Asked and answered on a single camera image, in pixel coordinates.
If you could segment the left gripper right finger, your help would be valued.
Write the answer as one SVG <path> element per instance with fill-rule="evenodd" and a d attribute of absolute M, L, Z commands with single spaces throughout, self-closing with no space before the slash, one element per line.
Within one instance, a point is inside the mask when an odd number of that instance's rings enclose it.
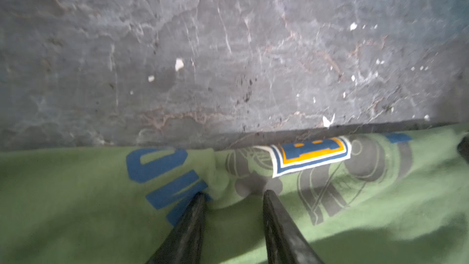
<path fill-rule="evenodd" d="M 263 224 L 269 264 L 324 263 L 272 190 L 263 196 Z"/>

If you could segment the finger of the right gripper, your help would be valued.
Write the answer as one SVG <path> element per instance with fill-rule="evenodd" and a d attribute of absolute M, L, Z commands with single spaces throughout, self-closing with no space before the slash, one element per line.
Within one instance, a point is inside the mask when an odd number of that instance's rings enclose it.
<path fill-rule="evenodd" d="M 469 136 L 462 138 L 461 142 L 457 146 L 459 155 L 469 163 Z"/>

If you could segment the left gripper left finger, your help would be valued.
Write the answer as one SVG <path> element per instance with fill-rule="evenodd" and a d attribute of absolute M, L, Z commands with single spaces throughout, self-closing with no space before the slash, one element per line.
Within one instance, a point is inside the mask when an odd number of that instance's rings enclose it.
<path fill-rule="evenodd" d="M 206 199 L 197 193 L 177 225 L 147 261 L 149 264 L 198 264 L 202 255 Z"/>

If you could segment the green tank top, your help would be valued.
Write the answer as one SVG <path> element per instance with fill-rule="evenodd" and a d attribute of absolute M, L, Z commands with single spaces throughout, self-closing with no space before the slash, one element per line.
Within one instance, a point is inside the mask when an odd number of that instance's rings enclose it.
<path fill-rule="evenodd" d="M 199 264 L 266 264 L 277 194 L 324 264 L 466 264 L 467 123 L 232 150 L 1 154 L 1 262 L 146 264 L 197 193 Z"/>

